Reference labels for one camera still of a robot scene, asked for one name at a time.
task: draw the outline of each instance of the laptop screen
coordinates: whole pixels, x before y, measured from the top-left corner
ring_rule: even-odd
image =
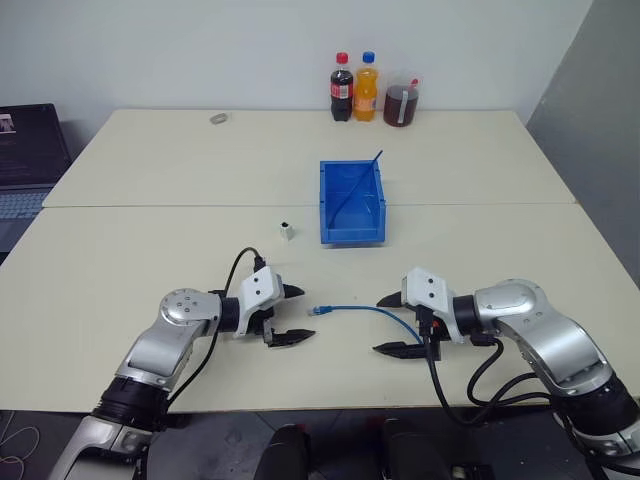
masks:
[[[56,183],[70,164],[52,104],[0,107],[0,187]]]

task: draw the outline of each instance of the gray wall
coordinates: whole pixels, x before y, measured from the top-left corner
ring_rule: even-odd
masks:
[[[640,1],[594,1],[528,128],[640,285]]]

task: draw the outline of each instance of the laptop keyboard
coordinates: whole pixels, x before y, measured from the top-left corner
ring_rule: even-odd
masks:
[[[3,193],[0,195],[0,220],[34,218],[42,210],[49,192]]]

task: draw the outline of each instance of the blue plastic bin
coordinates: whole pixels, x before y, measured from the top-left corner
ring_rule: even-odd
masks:
[[[320,162],[323,244],[382,243],[386,204],[378,161]]]

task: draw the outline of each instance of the brown liquid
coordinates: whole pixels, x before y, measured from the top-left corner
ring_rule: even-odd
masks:
[[[407,103],[404,108],[404,115],[401,116],[403,91],[407,92]],[[387,97],[384,101],[384,121],[394,127],[406,127],[413,121],[417,106],[417,89],[406,85],[392,85],[387,89]]]

